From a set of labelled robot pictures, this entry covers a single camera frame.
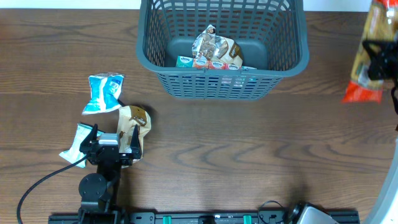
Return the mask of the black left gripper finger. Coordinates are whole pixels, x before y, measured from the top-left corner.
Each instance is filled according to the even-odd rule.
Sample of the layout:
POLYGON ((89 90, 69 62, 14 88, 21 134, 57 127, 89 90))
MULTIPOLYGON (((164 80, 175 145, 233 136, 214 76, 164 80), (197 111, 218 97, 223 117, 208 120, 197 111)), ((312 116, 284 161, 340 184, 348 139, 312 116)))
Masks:
POLYGON ((84 140, 81 142, 80 152, 90 152, 92 150, 93 144, 96 143, 97 133, 98 125, 95 124, 86 138, 84 138, 84 140))
POLYGON ((132 138, 130 143, 130 150, 133 159, 140 159, 142 156, 141 144, 139 141, 139 126, 136 124, 132 132, 132 138))

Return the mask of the orange pasta packet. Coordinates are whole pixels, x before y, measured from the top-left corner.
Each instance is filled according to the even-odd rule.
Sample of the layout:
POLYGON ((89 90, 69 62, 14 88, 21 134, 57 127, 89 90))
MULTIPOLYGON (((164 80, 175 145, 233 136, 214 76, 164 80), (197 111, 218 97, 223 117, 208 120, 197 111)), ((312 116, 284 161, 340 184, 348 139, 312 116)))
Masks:
POLYGON ((368 69, 371 60, 364 40, 397 41, 397 0, 374 0, 368 12, 361 41, 351 70, 351 80, 342 99, 344 103, 380 102, 385 80, 371 80, 368 69))

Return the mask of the tan brown snack bag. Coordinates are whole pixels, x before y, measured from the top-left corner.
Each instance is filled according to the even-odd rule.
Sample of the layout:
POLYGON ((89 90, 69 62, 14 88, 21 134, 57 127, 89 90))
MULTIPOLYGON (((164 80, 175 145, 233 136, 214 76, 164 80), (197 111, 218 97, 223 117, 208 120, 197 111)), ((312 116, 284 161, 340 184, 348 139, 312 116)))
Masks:
POLYGON ((138 138, 141 147, 141 157, 139 159, 133 159, 133 163, 141 160, 144 156, 144 137, 151 130, 151 118, 148 112, 138 106, 120 107, 118 129, 116 132, 120 139, 120 153, 131 152, 129 147, 135 125, 139 128, 138 138))

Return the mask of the colourful tissue multipack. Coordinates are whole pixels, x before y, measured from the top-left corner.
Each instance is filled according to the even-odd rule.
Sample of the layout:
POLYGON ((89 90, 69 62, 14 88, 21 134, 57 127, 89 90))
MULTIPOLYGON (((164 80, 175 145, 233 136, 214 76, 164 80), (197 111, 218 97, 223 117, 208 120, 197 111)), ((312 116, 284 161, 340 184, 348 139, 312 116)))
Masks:
MULTIPOLYGON (((176 67, 180 68, 207 68, 210 70, 256 70, 254 67, 248 66, 237 66, 234 64, 226 64, 216 61, 209 61, 203 59, 195 59, 191 57, 184 57, 178 56, 176 67)), ((245 77, 243 78, 236 78, 234 81, 234 87, 242 87, 245 81, 245 77)), ((231 84, 232 78, 231 77, 223 77, 221 83, 222 84, 231 84)))

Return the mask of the beige brown cookie bag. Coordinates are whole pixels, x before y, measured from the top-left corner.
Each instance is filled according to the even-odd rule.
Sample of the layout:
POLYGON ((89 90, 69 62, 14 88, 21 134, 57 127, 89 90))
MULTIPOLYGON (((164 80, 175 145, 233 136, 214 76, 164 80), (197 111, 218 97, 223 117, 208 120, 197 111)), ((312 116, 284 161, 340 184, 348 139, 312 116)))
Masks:
POLYGON ((227 37, 216 35, 216 27, 209 25, 192 45, 194 58, 234 64, 241 67, 243 64, 243 53, 240 46, 227 37))

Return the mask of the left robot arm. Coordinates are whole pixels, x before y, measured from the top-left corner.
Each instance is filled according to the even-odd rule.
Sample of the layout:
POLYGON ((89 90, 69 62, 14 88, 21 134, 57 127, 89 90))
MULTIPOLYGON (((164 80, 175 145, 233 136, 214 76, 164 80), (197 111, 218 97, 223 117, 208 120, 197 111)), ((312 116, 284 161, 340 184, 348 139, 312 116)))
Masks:
POLYGON ((121 168, 131 166, 134 159, 142 156, 139 142, 139 127, 134 126, 130 143, 131 152, 120 152, 118 134, 104 133, 97 136, 98 126, 80 144, 90 164, 97 167, 95 173, 86 175, 78 190, 81 207, 78 212, 79 223, 129 223, 129 215, 116 205, 121 178, 121 168))

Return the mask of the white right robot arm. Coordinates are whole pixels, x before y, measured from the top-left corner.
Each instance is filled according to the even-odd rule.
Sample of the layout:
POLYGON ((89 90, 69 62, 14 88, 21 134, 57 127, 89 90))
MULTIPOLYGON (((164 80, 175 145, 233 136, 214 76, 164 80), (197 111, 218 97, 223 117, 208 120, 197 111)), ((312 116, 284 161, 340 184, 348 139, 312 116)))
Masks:
MULTIPOLYGON (((391 97, 397 110, 397 41, 364 40, 363 48, 369 55, 371 64, 368 76, 372 80, 392 80, 394 87, 391 97)), ((354 211, 324 212, 309 203, 299 203, 286 215, 284 223, 359 223, 354 211)), ((365 220, 366 223, 397 223, 397 153, 383 183, 375 206, 365 220)))

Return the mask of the teal white snack packet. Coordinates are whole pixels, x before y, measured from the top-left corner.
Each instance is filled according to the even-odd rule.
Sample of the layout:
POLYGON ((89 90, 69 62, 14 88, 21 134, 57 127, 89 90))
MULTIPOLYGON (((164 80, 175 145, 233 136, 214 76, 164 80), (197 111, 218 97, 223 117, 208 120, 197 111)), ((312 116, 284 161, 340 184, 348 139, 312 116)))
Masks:
POLYGON ((83 140, 87 137, 87 135, 91 132, 92 129, 93 129, 92 126, 79 123, 77 125, 75 137, 71 148, 69 150, 61 152, 59 156, 71 164, 82 159, 85 155, 84 153, 80 152, 80 145, 83 142, 83 140))

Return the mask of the blue white snack bag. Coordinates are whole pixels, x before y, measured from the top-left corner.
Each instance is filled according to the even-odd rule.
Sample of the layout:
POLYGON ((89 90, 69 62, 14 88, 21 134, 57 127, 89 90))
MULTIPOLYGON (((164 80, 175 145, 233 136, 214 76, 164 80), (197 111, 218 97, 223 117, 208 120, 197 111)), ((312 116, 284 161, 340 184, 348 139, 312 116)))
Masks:
POLYGON ((122 92, 124 74, 99 73, 88 77, 91 100, 84 107, 82 115, 108 113, 121 107, 119 97, 122 92))

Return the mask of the grey plastic basket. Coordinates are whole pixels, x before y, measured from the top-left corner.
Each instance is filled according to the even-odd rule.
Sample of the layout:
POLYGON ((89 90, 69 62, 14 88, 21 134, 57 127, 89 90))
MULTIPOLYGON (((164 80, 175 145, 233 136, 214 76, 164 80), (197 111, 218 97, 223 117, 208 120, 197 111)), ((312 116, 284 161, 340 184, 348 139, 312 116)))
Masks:
POLYGON ((257 100, 308 65, 301 0, 142 1, 136 54, 166 92, 180 98, 257 100), (178 68, 208 27, 241 48, 239 70, 178 68))

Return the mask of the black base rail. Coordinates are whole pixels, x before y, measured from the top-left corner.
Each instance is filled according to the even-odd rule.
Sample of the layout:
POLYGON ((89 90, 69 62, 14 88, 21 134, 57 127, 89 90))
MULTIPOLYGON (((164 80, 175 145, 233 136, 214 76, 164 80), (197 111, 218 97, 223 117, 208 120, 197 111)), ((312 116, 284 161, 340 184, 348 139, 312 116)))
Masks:
POLYGON ((48 223, 129 223, 129 224, 199 224, 199 223, 282 223, 283 210, 240 213, 153 213, 136 212, 124 215, 51 215, 48 223))

